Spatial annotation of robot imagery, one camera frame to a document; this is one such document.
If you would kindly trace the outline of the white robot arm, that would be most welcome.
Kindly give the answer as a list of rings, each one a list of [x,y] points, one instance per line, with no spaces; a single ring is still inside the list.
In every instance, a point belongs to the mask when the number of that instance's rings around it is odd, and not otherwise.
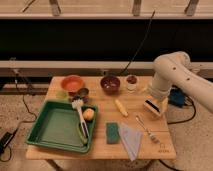
[[[189,65],[190,57],[182,51],[160,55],[154,60],[155,74],[146,87],[148,97],[143,103],[153,115],[161,117],[165,113],[173,85],[213,113],[213,83],[191,72]]]

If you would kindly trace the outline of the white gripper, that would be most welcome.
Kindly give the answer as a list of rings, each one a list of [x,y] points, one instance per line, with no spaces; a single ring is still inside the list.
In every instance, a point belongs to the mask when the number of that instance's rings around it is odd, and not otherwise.
[[[148,96],[143,106],[148,109],[155,117],[161,117],[167,110],[168,99],[158,100],[152,96]]]

